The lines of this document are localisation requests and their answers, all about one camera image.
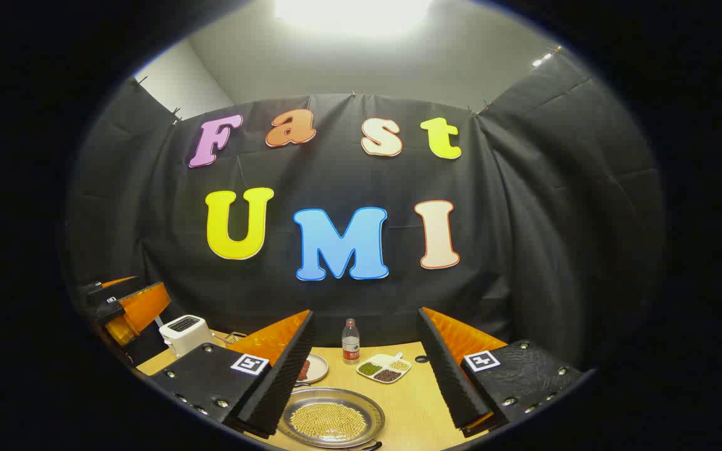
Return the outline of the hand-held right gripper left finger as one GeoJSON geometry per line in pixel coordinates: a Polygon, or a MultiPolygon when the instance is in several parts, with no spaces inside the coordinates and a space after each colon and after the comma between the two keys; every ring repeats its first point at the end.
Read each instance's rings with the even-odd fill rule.
{"type": "Polygon", "coordinates": [[[198,416],[268,438],[311,351],[312,317],[298,312],[226,348],[201,343],[148,380],[198,416]]]}

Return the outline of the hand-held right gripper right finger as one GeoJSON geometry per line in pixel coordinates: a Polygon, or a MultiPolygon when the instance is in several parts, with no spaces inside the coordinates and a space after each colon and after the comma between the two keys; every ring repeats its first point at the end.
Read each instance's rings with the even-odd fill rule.
{"type": "Polygon", "coordinates": [[[418,315],[439,392],[467,437],[533,416],[586,375],[531,340],[505,343],[426,306],[418,315]]]}

